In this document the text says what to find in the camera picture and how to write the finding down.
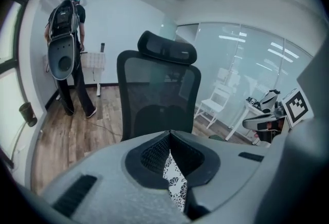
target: patterned fabric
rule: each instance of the patterned fabric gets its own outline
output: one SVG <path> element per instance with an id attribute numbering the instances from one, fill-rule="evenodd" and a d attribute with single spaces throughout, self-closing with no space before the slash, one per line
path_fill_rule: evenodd
<path id="1" fill-rule="evenodd" d="M 82 68 L 95 68 L 105 69 L 105 54 L 103 52 L 88 52 L 81 54 L 81 66 Z M 48 55 L 43 56 L 44 71 L 48 72 Z"/>
<path id="2" fill-rule="evenodd" d="M 169 182 L 169 196 L 176 203 L 180 211 L 184 210 L 187 181 L 176 165 L 171 153 L 164 166 L 163 178 Z"/>

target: black and white patterned cloth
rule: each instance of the black and white patterned cloth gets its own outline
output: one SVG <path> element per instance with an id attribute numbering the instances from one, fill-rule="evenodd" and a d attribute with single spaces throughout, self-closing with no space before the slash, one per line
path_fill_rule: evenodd
<path id="1" fill-rule="evenodd" d="M 163 178 L 169 182 L 169 196 L 176 203 L 180 211 L 183 211 L 186 200 L 187 181 L 176 165 L 171 153 L 164 166 Z"/>

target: wire on floor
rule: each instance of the wire on floor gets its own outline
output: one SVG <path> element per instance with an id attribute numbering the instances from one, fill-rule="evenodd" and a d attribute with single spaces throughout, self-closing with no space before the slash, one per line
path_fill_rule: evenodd
<path id="1" fill-rule="evenodd" d="M 52 79 L 53 79 L 53 82 L 55 83 L 55 87 L 56 87 L 56 89 L 58 90 L 58 87 L 57 87 L 57 84 L 56 84 L 56 82 L 55 82 L 54 77 L 52 77 Z M 60 98 L 60 101 L 61 101 L 61 103 L 63 104 L 63 106 L 65 105 L 65 107 L 66 107 L 66 108 L 67 108 L 72 114 L 74 114 L 74 111 L 72 111 L 72 110 L 67 106 L 66 102 L 65 102 L 62 98 Z M 88 120 L 84 119 L 82 116 L 80 116 L 80 117 L 78 117 L 78 118 L 80 118 L 81 120 L 83 120 L 83 121 L 85 121 L 85 122 L 87 122 L 87 123 L 89 123 L 89 124 L 92 124 L 92 125 L 94 125 L 94 126 L 101 127 L 101 128 L 103 128 L 103 129 L 105 129 L 105 130 L 108 130 L 112 135 L 122 136 L 122 135 L 116 134 L 115 132 L 111 131 L 110 129 L 106 128 L 105 126 L 91 123 L 91 122 L 89 122 Z"/>

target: black mesh chair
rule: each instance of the black mesh chair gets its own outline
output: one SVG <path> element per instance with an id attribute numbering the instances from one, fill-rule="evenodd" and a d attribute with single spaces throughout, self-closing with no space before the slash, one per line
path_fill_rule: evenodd
<path id="1" fill-rule="evenodd" d="M 123 51 L 117 59 L 122 141 L 171 129 L 191 133 L 201 80 L 191 66 L 195 48 L 146 31 L 138 50 Z"/>

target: wood laminate floor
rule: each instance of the wood laminate floor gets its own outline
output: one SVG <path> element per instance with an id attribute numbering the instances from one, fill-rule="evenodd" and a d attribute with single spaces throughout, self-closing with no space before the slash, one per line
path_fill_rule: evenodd
<path id="1" fill-rule="evenodd" d="M 102 87 L 101 97 L 96 88 L 88 88 L 88 94 L 97 106 L 97 113 L 90 119 L 85 114 L 75 90 L 71 90 L 75 106 L 73 116 L 67 116 L 61 103 L 54 101 L 46 117 L 42 132 L 36 143 L 31 172 L 31 188 L 40 194 L 57 175 L 90 152 L 119 143 L 122 136 L 122 113 L 119 88 Z M 201 137 L 219 135 L 225 138 L 229 130 L 219 122 L 206 129 L 208 122 L 201 116 L 194 120 L 193 134 Z M 247 144 L 236 135 L 229 142 Z"/>

